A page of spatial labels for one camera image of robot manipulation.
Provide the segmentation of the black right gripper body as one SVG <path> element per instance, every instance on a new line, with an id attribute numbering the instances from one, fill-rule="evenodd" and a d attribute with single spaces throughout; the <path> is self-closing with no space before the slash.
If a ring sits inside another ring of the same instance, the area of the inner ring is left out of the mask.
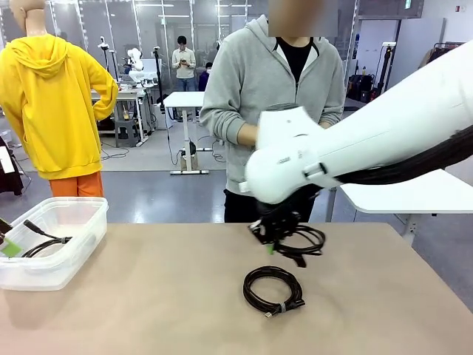
<path id="1" fill-rule="evenodd" d="M 296 212 L 300 216 L 300 221 L 307 223 L 319 192 L 319 186 L 304 186 L 281 203 L 269 204 L 259 201 L 257 209 L 262 217 L 269 216 L 274 219 L 277 217 L 289 217 L 292 213 Z"/>

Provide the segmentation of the person's right hand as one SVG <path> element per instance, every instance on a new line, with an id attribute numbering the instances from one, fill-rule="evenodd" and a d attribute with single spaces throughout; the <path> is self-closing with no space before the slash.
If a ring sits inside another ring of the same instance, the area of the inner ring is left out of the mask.
<path id="1" fill-rule="evenodd" d="M 258 127 L 250 124 L 243 124 L 238 131 L 237 142 L 242 146 L 255 146 L 258 136 Z"/>

